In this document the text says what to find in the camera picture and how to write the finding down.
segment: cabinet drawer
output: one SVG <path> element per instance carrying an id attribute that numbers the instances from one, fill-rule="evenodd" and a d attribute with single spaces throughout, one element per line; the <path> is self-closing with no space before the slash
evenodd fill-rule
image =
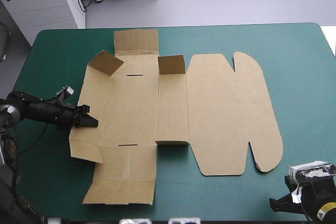
<path id="1" fill-rule="evenodd" d="M 68 5 L 67 0 L 1 0 L 10 14 Z"/>
<path id="2" fill-rule="evenodd" d="M 76 29 L 76 28 L 78 28 L 76 25 L 76 22 L 71 21 L 71 22 L 51 24 L 51 25 L 46 25 L 46 26 L 36 26 L 36 27 L 31 27 L 31 28 L 24 28 L 24 29 L 21 29 L 21 32 L 26 37 L 29 44 L 32 46 L 36 39 L 36 36 L 38 35 L 40 31 L 53 30 L 53 29 Z"/>
<path id="3" fill-rule="evenodd" d="M 69 6 L 14 13 L 12 18 L 20 29 L 75 21 Z"/>

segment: white cabinet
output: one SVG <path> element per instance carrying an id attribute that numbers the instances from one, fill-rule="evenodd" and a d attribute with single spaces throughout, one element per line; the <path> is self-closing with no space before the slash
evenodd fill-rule
<path id="1" fill-rule="evenodd" d="M 85 28 L 77 0 L 1 0 L 30 45 L 47 29 Z"/>

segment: green table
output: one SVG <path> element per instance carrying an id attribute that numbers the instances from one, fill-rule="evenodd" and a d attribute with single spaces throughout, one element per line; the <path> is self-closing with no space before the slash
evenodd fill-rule
<path id="1" fill-rule="evenodd" d="M 70 157 L 68 130 L 50 126 L 42 140 L 20 157 L 19 192 L 42 213 L 70 220 L 118 220 L 146 217 L 201 217 L 203 220 L 304 220 L 273 213 L 269 197 L 288 193 L 283 177 L 288 165 L 315 160 L 336 163 L 335 57 L 316 24 L 163 27 L 160 55 L 222 53 L 233 63 L 242 51 L 260 64 L 284 142 L 281 163 L 262 174 L 248 153 L 242 176 L 203 176 L 188 146 L 159 147 L 154 204 L 82 205 L 94 163 Z M 38 97 L 53 97 L 69 84 L 78 101 L 88 61 L 102 49 L 114 52 L 116 29 L 48 30 L 40 33 L 15 85 Z M 44 125 L 18 125 L 21 149 Z"/>

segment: yellow label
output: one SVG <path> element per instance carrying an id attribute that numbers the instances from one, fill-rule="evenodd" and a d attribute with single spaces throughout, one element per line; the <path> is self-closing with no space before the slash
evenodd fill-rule
<path id="1" fill-rule="evenodd" d="M 321 221 L 323 221 L 327 212 L 329 212 L 331 209 L 334 209 L 334 208 L 336 208 L 336 202 L 329 202 L 329 203 L 323 205 L 323 207 L 321 207 L 320 210 L 317 213 L 317 218 L 319 218 Z"/>
<path id="2" fill-rule="evenodd" d="M 336 208 L 336 202 L 330 202 L 327 203 L 325 205 L 323 205 L 323 207 L 321 207 L 321 210 L 325 213 L 329 212 L 331 209 Z"/>

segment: cardboard box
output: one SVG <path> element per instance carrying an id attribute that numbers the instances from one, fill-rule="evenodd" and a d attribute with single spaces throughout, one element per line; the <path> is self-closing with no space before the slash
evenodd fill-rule
<path id="1" fill-rule="evenodd" d="M 258 169 L 273 169 L 282 140 L 263 72 L 250 56 L 159 57 L 158 31 L 116 31 L 115 56 L 87 65 L 79 104 L 97 128 L 72 129 L 72 157 L 96 162 L 84 204 L 152 204 L 156 146 L 190 143 L 204 175 L 244 172 L 248 143 Z"/>

